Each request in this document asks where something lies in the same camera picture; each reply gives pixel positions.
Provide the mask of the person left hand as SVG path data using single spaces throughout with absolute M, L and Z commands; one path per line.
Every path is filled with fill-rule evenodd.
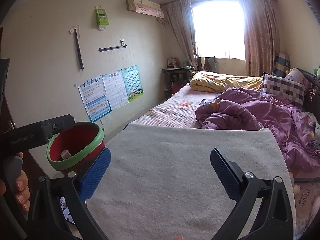
M 28 177 L 22 170 L 21 175 L 16 179 L 16 189 L 18 192 L 15 194 L 15 199 L 20 208 L 25 212 L 28 212 L 30 207 L 30 190 L 28 184 Z

